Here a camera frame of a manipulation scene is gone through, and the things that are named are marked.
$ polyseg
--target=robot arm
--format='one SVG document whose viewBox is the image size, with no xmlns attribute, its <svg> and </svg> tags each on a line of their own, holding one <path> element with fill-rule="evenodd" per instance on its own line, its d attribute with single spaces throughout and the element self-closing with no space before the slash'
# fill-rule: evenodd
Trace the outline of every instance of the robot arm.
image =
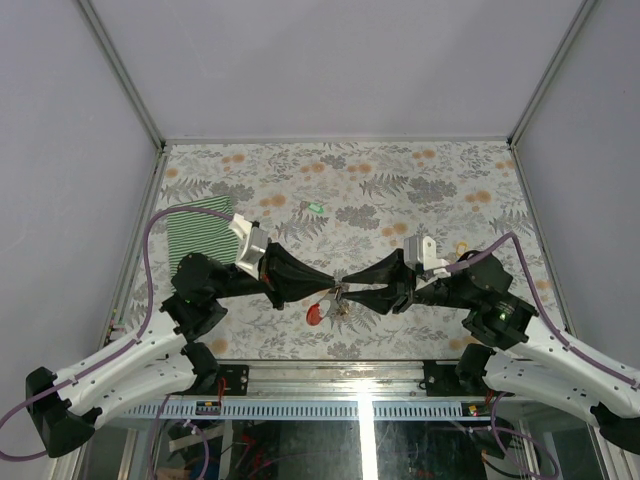
<svg viewBox="0 0 640 480">
<path fill-rule="evenodd" d="M 144 331 L 132 331 L 55 373 L 40 367 L 29 374 L 27 398 L 59 387 L 27 408 L 50 457 L 75 450 L 110 419 L 146 400 L 186 391 L 217 393 L 217 362 L 196 340 L 227 313 L 218 299 L 264 294 L 282 309 L 285 302 L 335 286 L 333 277 L 269 243 L 266 232 L 241 216 L 230 228 L 242 240 L 236 263 L 186 256 L 172 278 L 176 293 Z"/>
<path fill-rule="evenodd" d="M 428 237 L 405 240 L 404 250 L 343 279 L 386 287 L 346 292 L 342 299 L 381 314 L 399 313 L 413 304 L 469 310 L 462 324 L 486 346 L 467 347 L 457 369 L 461 380 L 475 376 L 487 388 L 552 405 L 599 426 L 607 440 L 640 454 L 640 371 L 551 330 L 532 305 L 509 293 L 513 277 L 493 255 L 471 262 L 480 252 L 467 252 L 459 261 L 468 266 L 450 269 L 434 258 L 434 245 Z"/>
<path fill-rule="evenodd" d="M 218 299 L 264 294 L 274 308 L 282 309 L 285 302 L 337 286 L 333 277 L 270 243 L 266 232 L 241 216 L 234 217 L 230 228 L 241 239 L 235 264 L 221 265 L 197 253 L 185 257 L 172 278 L 176 293 L 163 302 L 144 332 L 131 332 L 72 367 L 56 373 L 41 367 L 27 377 L 27 398 L 64 384 L 28 407 L 50 457 L 71 452 L 137 403 L 185 390 L 213 393 L 217 363 L 196 340 L 226 314 Z M 428 237 L 405 240 L 404 249 L 342 279 L 386 286 L 345 292 L 341 300 L 359 302 L 380 314 L 400 313 L 414 303 L 469 310 L 463 325 L 487 347 L 467 348 L 459 365 L 461 380 L 475 375 L 487 388 L 565 410 L 600 426 L 612 443 L 640 453 L 637 381 L 629 385 L 610 373 L 637 379 L 639 372 L 569 335 L 563 334 L 565 343 L 560 342 L 532 305 L 509 293 L 513 277 L 492 255 L 482 254 L 481 261 L 468 262 L 464 269 L 449 269 L 446 261 L 435 257 L 435 248 Z M 461 261 L 476 253 L 468 252 Z M 574 347 L 610 372 L 595 368 Z M 107 362 L 121 350 L 116 361 Z M 540 365 L 510 359 L 499 350 Z"/>
</svg>

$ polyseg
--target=white enclosure wall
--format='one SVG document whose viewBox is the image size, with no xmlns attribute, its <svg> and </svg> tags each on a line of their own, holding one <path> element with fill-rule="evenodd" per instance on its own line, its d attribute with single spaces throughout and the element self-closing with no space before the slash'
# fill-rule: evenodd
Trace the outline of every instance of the white enclosure wall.
<svg viewBox="0 0 640 480">
<path fill-rule="evenodd" d="M 166 138 L 506 137 L 581 0 L 95 0 Z"/>
<path fill-rule="evenodd" d="M 638 18 L 637 1 L 601 2 L 518 148 L 578 333 L 635 367 Z"/>
<path fill-rule="evenodd" d="M 31 370 L 95 351 L 155 152 L 73 2 L 3 2 L 0 58 L 4 414 Z M 26 412 L 0 448 L 43 449 Z M 46 462 L 0 462 L 0 478 Z"/>
</svg>

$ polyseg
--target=patterned table surface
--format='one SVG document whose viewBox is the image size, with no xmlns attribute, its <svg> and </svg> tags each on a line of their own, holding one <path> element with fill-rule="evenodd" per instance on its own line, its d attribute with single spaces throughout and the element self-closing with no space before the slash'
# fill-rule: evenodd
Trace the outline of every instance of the patterned table surface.
<svg viewBox="0 0 640 480">
<path fill-rule="evenodd" d="M 229 195 L 237 213 L 259 220 L 296 258 L 336 276 L 370 266 L 410 235 L 433 237 L 438 256 L 453 262 L 513 230 L 549 314 L 561 322 L 504 142 L 174 145 L 156 211 L 216 195 Z M 162 221 L 150 252 L 158 308 L 171 295 Z M 497 257 L 515 277 L 512 291 L 532 302 L 513 246 Z M 283 311 L 261 296 L 221 301 L 229 314 L 201 341 L 218 358 L 314 360 L 458 358 L 474 341 L 461 325 L 466 311 L 422 305 L 381 316 L 351 303 L 346 316 L 311 327 L 306 311 L 319 297 Z M 140 266 L 129 320 L 140 321 L 145 309 Z"/>
</svg>

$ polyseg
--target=green striped cloth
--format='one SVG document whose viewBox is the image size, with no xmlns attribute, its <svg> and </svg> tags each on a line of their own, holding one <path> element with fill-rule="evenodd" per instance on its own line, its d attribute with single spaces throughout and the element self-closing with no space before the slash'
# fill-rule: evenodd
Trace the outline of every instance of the green striped cloth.
<svg viewBox="0 0 640 480">
<path fill-rule="evenodd" d="M 229 197 L 213 197 L 196 202 L 183 203 L 193 207 L 204 207 L 233 215 Z M 228 228 L 229 222 L 222 218 L 202 213 L 172 213 L 167 219 L 169 237 L 169 266 L 171 276 L 185 255 L 197 252 L 221 262 L 233 263 L 238 252 L 238 237 Z"/>
</svg>

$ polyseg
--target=red tag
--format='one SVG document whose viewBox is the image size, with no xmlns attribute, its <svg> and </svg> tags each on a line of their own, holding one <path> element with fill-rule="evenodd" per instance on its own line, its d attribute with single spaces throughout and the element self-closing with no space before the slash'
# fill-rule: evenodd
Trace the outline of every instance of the red tag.
<svg viewBox="0 0 640 480">
<path fill-rule="evenodd" d="M 322 317 L 320 316 L 320 304 L 315 303 L 309 307 L 307 310 L 307 323 L 312 327 L 315 327 L 322 321 Z"/>
</svg>

